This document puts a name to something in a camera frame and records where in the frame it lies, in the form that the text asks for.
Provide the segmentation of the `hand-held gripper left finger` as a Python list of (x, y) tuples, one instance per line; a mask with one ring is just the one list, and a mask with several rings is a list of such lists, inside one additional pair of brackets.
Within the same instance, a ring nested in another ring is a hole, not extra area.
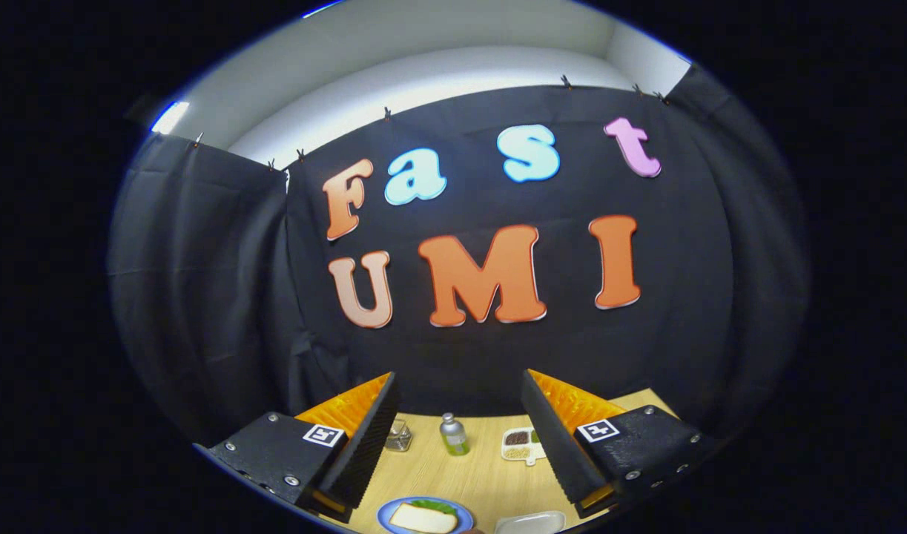
[(249, 489), (311, 521), (349, 521), (371, 483), (399, 412), (394, 372), (300, 415), (267, 412), (211, 446), (194, 448)]

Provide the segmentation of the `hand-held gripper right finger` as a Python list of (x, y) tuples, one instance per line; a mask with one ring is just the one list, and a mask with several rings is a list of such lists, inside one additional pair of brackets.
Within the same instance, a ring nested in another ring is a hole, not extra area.
[(625, 409), (534, 369), (522, 375), (521, 402), (581, 519), (649, 500), (718, 445), (657, 406)]

